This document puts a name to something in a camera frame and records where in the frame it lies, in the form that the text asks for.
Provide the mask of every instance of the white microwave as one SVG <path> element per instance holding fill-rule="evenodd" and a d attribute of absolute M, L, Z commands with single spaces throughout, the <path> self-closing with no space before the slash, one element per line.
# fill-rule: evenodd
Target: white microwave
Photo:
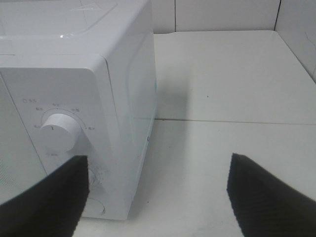
<path fill-rule="evenodd" d="M 86 155 L 83 216 L 125 220 L 156 110 L 150 1 L 7 1 L 0 21 L 0 80 L 46 173 Z"/>

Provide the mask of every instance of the black foam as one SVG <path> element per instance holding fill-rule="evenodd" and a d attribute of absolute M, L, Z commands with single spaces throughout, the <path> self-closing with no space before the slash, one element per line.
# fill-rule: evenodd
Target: black foam
<path fill-rule="evenodd" d="M 75 156 L 0 206 L 0 236 L 71 237 L 83 212 L 88 187 L 87 157 Z"/>
<path fill-rule="evenodd" d="M 227 192 L 245 237 L 316 237 L 316 202 L 250 158 L 233 154 Z"/>

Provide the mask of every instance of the timer knob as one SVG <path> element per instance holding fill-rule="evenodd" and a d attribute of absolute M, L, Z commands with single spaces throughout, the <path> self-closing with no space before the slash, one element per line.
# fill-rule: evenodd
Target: timer knob
<path fill-rule="evenodd" d="M 39 140 L 55 152 L 71 150 L 77 142 L 82 129 L 77 121 L 64 114 L 50 115 L 39 130 Z"/>

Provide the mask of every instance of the white floor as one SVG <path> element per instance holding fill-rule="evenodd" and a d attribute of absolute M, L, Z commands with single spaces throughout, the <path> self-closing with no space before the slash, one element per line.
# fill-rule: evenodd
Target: white floor
<path fill-rule="evenodd" d="M 128 220 L 82 218 L 75 237 L 243 236 L 226 192 L 232 153 L 316 199 L 316 85 L 276 33 L 155 40 L 158 120 Z"/>

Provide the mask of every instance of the white wall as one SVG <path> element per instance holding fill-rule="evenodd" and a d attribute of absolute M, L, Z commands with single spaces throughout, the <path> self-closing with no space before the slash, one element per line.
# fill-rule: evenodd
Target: white wall
<path fill-rule="evenodd" d="M 316 82 L 316 0 L 282 0 L 276 31 Z"/>
<path fill-rule="evenodd" d="M 273 30 L 279 7 L 279 0 L 152 0 L 152 3 L 155 33 Z"/>

